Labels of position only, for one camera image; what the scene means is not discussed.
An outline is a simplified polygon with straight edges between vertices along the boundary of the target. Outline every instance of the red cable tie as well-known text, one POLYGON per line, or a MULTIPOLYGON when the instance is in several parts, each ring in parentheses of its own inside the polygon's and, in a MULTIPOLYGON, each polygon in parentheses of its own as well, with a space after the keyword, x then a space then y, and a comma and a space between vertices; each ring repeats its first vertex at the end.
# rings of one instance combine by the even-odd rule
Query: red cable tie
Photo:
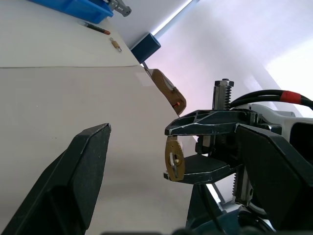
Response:
POLYGON ((280 101, 301 104, 301 95, 296 92, 284 91, 280 97, 280 101))

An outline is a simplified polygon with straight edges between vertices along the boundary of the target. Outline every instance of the pen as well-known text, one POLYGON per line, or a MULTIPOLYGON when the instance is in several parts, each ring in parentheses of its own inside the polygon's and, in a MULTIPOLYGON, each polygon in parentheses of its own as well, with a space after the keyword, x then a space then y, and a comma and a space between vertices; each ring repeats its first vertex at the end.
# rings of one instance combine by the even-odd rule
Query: pen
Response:
POLYGON ((107 31, 105 29, 99 28, 97 26, 94 26, 93 24, 87 23, 85 21, 79 21, 79 24, 82 25, 82 26, 85 26, 87 28, 91 28, 91 29, 93 29, 95 31, 98 31, 100 33, 104 33, 106 35, 110 35, 111 34, 111 32, 109 32, 109 31, 107 31))
POLYGON ((110 41, 112 42, 112 45, 119 51, 122 52, 121 47, 119 46, 119 44, 117 43, 117 41, 115 41, 113 38, 110 38, 110 41))

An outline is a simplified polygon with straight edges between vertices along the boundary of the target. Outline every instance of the white surface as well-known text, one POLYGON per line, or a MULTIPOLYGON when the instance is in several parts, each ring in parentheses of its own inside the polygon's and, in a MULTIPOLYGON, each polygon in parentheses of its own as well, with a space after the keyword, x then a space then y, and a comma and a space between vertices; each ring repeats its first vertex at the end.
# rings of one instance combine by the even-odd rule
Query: white surface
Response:
POLYGON ((155 31, 187 1, 124 0, 124 3, 132 9, 131 14, 123 17, 114 12, 110 21, 121 34, 126 45, 131 48, 148 32, 155 31))
POLYGON ((0 67, 117 67, 139 65, 104 20, 105 35, 78 19, 26 0, 0 0, 0 67), (121 46, 119 53, 111 44, 121 46))
MULTIPOLYGON (((156 86, 142 86, 141 72, 141 66, 0 69, 0 231, 72 138, 105 122, 112 133, 104 181, 86 234, 169 234, 185 225, 192 186, 163 179, 164 128, 177 115, 156 86)), ((193 138, 180 140, 193 154, 193 138)))
MULTIPOLYGON (((185 96, 183 115, 211 109, 214 81, 222 78, 235 82, 232 100, 281 88, 313 99, 312 11, 311 0, 201 0, 158 39, 162 47, 146 64, 160 69, 185 96)), ((313 116, 307 107, 267 105, 313 116)), ((217 183, 228 199, 232 178, 217 183)))

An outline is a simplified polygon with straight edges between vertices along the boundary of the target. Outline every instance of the white backdrop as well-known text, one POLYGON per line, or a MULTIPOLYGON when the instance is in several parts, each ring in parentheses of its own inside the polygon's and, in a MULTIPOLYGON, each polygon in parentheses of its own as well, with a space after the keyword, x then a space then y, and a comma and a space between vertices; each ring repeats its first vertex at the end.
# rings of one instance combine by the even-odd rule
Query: white backdrop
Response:
MULTIPOLYGON (((280 88, 313 98, 312 11, 311 0, 201 0, 159 38, 162 47, 147 65, 183 93, 184 114, 210 109, 214 81, 222 78, 235 81, 233 98, 280 88)), ((301 116, 290 104, 271 107, 301 116)))

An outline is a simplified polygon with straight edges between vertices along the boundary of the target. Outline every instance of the blue bin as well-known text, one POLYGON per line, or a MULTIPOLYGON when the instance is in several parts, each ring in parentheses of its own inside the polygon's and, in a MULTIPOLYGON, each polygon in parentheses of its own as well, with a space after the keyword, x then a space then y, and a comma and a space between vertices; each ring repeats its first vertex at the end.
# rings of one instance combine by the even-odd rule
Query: blue bin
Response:
POLYGON ((40 5, 53 8, 71 16, 100 23, 106 17, 112 17, 113 12, 103 0, 30 0, 40 5))

